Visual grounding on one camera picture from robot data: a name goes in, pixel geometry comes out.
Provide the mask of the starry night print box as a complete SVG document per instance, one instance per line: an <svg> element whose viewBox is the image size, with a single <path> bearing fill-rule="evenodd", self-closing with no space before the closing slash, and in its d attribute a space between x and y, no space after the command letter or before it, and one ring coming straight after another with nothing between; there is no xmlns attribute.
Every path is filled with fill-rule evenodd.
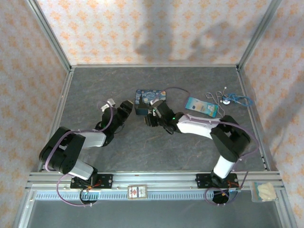
<svg viewBox="0 0 304 228"><path fill-rule="evenodd" d="M144 89L136 90L134 100L136 115L147 115L150 102L155 98L166 101L166 91Z"/></svg>

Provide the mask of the light blue wipes packet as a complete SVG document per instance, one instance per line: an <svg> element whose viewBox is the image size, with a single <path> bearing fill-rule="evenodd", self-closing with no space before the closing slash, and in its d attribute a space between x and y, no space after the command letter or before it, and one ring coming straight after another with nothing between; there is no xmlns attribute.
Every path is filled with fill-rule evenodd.
<svg viewBox="0 0 304 228"><path fill-rule="evenodd" d="M211 104L205 101L201 101L194 97L188 98L185 108L188 110L206 114L212 118L216 117L218 111L218 106L216 104Z"/></svg>

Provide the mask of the blue stethoscope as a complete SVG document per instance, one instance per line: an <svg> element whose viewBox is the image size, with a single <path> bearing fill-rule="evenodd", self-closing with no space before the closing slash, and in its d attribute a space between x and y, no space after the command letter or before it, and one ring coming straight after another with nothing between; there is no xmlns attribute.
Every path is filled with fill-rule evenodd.
<svg viewBox="0 0 304 228"><path fill-rule="evenodd" d="M220 117L224 117L225 110L223 105L229 105L231 103L239 104L243 107L250 107L253 105L253 100L246 95L237 95L235 93L227 93L227 87L225 86L222 91L217 91L215 95L210 92L205 94L207 99L211 99L218 107L217 113Z"/></svg>

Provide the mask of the red white card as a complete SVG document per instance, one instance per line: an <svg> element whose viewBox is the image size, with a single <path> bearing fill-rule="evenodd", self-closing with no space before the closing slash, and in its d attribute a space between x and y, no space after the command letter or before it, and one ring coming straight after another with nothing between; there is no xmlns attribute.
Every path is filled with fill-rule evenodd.
<svg viewBox="0 0 304 228"><path fill-rule="evenodd" d="M130 185L127 187L127 198L129 200L147 199L147 185Z"/></svg>

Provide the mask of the clear bag with cotton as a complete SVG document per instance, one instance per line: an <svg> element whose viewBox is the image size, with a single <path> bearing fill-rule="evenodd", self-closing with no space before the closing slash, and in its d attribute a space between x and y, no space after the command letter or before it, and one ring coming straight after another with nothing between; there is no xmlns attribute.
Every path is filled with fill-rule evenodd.
<svg viewBox="0 0 304 228"><path fill-rule="evenodd" d="M251 182L251 200L255 203L277 200L276 190L270 182Z"/></svg>

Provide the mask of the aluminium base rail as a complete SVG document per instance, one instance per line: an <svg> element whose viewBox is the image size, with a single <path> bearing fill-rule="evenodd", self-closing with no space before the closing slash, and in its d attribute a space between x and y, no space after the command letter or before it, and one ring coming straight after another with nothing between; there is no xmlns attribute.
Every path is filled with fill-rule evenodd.
<svg viewBox="0 0 304 228"><path fill-rule="evenodd" d="M197 171L156 172L114 172L112 191L126 191L128 186L145 185L150 191L198 191L195 181ZM26 189L55 190L62 175L58 172L32 172ZM234 173L234 180L243 190L249 190L253 182L271 183L275 190L284 189L284 183L277 171L241 171Z"/></svg>

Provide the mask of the aluminium frame post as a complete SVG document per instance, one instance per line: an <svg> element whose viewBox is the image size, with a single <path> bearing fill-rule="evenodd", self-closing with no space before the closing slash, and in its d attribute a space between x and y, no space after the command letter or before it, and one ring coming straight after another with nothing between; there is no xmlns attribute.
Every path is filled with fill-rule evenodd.
<svg viewBox="0 0 304 228"><path fill-rule="evenodd" d="M264 34L267 26L269 25L271 19L273 18L275 12L277 11L279 5L281 4L282 0L271 0L266 12L264 13L257 29L255 30L249 44L247 45L244 54L242 55L238 64L236 64L237 71L240 71L244 68L246 62L248 61L249 57L251 56L252 52L254 51L257 43L261 39L262 35Z"/></svg>
<svg viewBox="0 0 304 228"><path fill-rule="evenodd" d="M30 10L32 11L34 17L36 18L40 28L42 29L43 34L46 36L51 47L53 48L56 56L58 57L63 68L69 72L71 69L71 64L67 59L66 54L64 53L53 29L51 28L50 23L48 22L45 14L43 13L42 8L40 7L38 0L25 0Z"/></svg>

